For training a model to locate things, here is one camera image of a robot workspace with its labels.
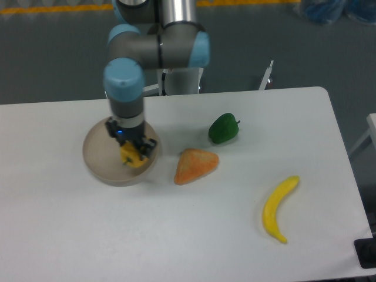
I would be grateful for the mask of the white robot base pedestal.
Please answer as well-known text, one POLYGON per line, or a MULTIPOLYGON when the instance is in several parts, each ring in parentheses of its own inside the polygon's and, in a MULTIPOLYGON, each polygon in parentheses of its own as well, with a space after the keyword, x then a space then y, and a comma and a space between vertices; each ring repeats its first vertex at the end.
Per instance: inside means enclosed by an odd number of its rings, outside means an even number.
POLYGON ((190 95, 200 92, 203 68, 158 69, 160 96, 190 95))

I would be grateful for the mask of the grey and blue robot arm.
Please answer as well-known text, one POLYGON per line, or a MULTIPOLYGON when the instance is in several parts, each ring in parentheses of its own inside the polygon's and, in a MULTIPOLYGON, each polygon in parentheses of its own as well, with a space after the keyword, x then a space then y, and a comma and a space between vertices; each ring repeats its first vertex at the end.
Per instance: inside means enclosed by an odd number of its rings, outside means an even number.
POLYGON ((107 42, 103 87, 112 117, 106 123, 123 163, 150 158, 157 141, 145 135, 144 71, 203 68, 210 58, 208 33, 198 23, 196 1, 112 1, 120 24, 107 42))

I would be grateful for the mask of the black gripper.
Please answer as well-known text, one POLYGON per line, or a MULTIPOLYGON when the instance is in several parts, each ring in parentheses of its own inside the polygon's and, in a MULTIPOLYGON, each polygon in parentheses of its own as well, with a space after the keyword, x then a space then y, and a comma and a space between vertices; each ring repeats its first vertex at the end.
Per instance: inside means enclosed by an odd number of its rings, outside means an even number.
POLYGON ((105 127, 108 135, 116 139, 119 144, 123 145, 126 141, 132 142, 140 160, 148 159, 157 146, 155 139, 145 136, 144 122, 135 127, 126 128, 121 127, 113 117, 109 117, 105 122, 105 127))

